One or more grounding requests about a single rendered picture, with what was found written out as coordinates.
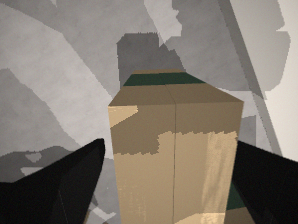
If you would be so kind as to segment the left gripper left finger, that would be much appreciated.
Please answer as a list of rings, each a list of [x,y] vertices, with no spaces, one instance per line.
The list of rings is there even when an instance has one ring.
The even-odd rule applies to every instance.
[[[104,157],[98,138],[13,183],[0,182],[0,224],[83,224]]]

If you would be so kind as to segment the white long shallow tray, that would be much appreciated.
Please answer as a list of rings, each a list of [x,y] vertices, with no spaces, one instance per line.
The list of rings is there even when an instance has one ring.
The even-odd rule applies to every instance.
[[[298,161],[298,0],[218,3],[273,153]]]

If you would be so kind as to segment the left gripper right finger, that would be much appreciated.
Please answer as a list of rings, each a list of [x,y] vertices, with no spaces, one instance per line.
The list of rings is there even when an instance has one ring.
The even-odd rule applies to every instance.
[[[239,141],[231,181],[255,224],[298,224],[298,162]]]

